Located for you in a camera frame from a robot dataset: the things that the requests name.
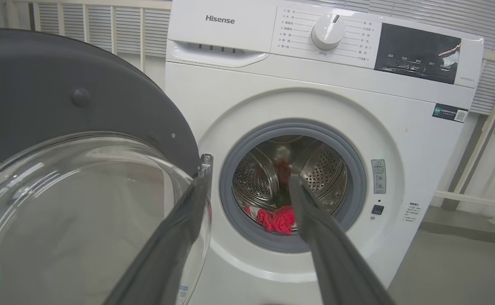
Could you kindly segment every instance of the open door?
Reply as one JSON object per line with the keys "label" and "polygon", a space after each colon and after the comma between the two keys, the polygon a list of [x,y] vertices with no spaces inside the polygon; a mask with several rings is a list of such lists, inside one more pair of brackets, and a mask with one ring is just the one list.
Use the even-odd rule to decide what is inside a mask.
{"label": "open door", "polygon": [[0,304],[139,304],[150,290],[186,303],[209,245],[211,162],[124,60],[0,29]]}

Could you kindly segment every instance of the warning label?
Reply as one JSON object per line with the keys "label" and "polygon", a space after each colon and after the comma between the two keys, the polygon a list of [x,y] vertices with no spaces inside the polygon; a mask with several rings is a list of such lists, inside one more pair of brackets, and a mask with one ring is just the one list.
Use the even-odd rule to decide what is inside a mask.
{"label": "warning label", "polygon": [[415,222],[420,215],[420,206],[418,203],[410,202],[406,213],[402,217],[405,222]]}
{"label": "warning label", "polygon": [[385,160],[372,160],[372,172],[374,173],[374,194],[387,193],[387,173],[385,172]]}

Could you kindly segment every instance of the laundry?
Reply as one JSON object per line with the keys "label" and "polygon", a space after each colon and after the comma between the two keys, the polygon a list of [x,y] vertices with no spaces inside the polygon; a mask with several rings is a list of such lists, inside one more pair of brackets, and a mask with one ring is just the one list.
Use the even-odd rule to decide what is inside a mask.
{"label": "laundry", "polygon": [[292,206],[283,206],[273,213],[260,207],[245,206],[244,211],[255,218],[269,232],[291,235],[295,223],[295,214]]}
{"label": "laundry", "polygon": [[283,206],[273,212],[272,228],[276,232],[291,235],[291,229],[294,223],[295,214],[292,206]]}
{"label": "laundry", "polygon": [[253,207],[253,206],[245,206],[244,211],[255,218],[259,224],[262,224],[262,226],[272,232],[274,229],[272,227],[272,219],[273,215],[271,212],[268,212],[265,209],[262,209],[260,207]]}

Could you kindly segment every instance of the appliance top panel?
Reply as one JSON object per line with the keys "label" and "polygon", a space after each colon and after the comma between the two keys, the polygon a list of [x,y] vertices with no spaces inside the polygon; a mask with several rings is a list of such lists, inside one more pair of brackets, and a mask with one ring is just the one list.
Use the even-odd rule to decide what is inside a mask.
{"label": "appliance top panel", "polygon": [[174,0],[168,39],[470,88],[478,83],[484,50],[483,38],[468,33],[286,0]]}

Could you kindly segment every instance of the black button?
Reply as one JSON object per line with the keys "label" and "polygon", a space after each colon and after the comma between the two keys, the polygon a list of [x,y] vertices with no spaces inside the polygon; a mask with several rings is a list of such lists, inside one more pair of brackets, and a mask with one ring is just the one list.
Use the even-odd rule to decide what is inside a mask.
{"label": "black button", "polygon": [[436,73],[435,75],[439,75],[442,77],[449,77],[451,76],[451,70],[447,68],[436,68]]}
{"label": "black button", "polygon": [[383,206],[374,205],[372,208],[372,214],[381,215],[381,213],[383,213]]}
{"label": "black button", "polygon": [[424,65],[422,64],[411,64],[410,70],[415,72],[424,72]]}
{"label": "black button", "polygon": [[397,63],[396,63],[396,67],[397,68],[400,68],[400,69],[409,69],[410,68],[410,63],[407,62],[407,61],[402,61],[402,60],[399,60]]}
{"label": "black button", "polygon": [[394,58],[387,58],[387,61],[385,62],[385,66],[387,67],[396,66],[396,60]]}
{"label": "black button", "polygon": [[80,107],[89,105],[91,94],[84,88],[74,88],[71,91],[71,101]]}
{"label": "black button", "polygon": [[426,66],[424,73],[429,74],[429,75],[435,75],[436,69],[437,69],[437,67],[435,67],[435,66]]}

